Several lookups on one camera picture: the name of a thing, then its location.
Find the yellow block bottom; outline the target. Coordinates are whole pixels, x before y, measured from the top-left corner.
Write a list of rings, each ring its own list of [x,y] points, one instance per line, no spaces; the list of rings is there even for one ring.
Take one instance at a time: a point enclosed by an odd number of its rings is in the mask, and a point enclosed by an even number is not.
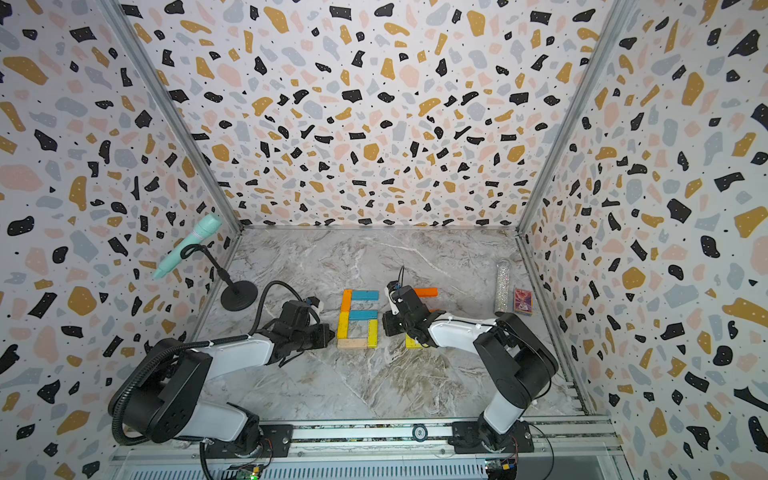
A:
[[[349,332],[349,313],[342,311],[339,315],[337,338],[339,340],[347,339]]]

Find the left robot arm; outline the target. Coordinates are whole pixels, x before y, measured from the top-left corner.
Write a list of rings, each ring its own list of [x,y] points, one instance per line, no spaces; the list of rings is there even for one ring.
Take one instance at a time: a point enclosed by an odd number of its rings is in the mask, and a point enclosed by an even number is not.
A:
[[[108,406],[114,440],[123,446],[170,440],[221,442],[240,455],[262,441],[260,419],[231,402],[204,401],[205,384],[255,367],[282,367],[334,337],[319,319],[315,297],[290,300],[280,316],[253,334],[185,343],[159,341],[129,375]]]

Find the orange block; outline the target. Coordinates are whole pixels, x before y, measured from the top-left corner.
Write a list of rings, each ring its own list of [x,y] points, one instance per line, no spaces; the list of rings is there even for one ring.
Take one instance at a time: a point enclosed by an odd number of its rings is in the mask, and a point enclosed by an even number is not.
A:
[[[439,295],[437,288],[416,288],[414,292],[419,298],[435,298]]]

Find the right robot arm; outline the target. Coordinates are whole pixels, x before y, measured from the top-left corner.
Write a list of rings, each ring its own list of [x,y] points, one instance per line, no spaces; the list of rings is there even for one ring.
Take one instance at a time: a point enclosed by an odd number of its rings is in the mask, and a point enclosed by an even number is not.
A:
[[[457,317],[431,310],[416,291],[392,281],[390,309],[383,315],[388,337],[405,334],[424,348],[453,348],[478,355],[496,393],[478,418],[479,442],[490,451],[506,447],[514,424],[558,371],[554,355],[514,313],[493,320]]]

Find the yellow block horizontal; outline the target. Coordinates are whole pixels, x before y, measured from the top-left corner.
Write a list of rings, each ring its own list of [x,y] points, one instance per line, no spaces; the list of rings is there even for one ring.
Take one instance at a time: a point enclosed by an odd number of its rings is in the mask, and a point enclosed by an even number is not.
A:
[[[378,346],[378,327],[379,322],[377,320],[370,320],[368,322],[367,330],[367,348],[375,349]]]

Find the teal block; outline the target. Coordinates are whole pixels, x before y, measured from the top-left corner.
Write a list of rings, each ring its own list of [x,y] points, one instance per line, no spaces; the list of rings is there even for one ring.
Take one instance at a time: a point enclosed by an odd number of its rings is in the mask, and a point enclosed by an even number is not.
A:
[[[350,321],[377,320],[379,312],[376,310],[352,310],[349,312]]]
[[[379,300],[379,292],[376,290],[354,290],[351,294],[352,301],[371,302]]]

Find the beige wooden block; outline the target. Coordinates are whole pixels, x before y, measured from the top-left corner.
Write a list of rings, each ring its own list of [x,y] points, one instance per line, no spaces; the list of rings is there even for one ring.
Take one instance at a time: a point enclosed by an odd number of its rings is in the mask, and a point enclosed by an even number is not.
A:
[[[337,347],[344,350],[360,350],[368,348],[368,341],[363,338],[359,339],[339,339],[337,341]]]

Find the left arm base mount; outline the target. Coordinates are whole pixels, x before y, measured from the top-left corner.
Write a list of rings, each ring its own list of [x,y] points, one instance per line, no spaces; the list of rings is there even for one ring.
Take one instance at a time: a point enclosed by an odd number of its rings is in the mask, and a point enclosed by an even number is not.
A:
[[[213,440],[206,448],[207,459],[256,460],[288,456],[294,427],[291,424],[246,426],[232,442]]]

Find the yellow block top vertical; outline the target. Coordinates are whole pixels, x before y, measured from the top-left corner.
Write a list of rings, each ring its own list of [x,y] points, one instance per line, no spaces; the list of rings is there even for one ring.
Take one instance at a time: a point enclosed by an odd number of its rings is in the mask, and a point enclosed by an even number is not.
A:
[[[407,349],[422,349],[423,346],[416,340],[412,339],[411,337],[406,337],[406,348]]]

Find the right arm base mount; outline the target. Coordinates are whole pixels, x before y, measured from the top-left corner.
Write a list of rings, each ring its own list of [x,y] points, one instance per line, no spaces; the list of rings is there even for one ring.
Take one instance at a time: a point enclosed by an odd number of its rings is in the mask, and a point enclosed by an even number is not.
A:
[[[496,432],[481,419],[453,422],[448,444],[457,454],[509,455],[534,451],[529,424],[525,421],[515,422],[504,434]]]

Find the orange block vertical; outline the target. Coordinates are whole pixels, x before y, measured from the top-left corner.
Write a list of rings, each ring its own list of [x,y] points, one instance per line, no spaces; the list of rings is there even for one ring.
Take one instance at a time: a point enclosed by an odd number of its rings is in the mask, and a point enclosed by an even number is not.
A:
[[[344,291],[340,308],[342,313],[349,313],[351,311],[352,295],[352,290],[347,289]]]

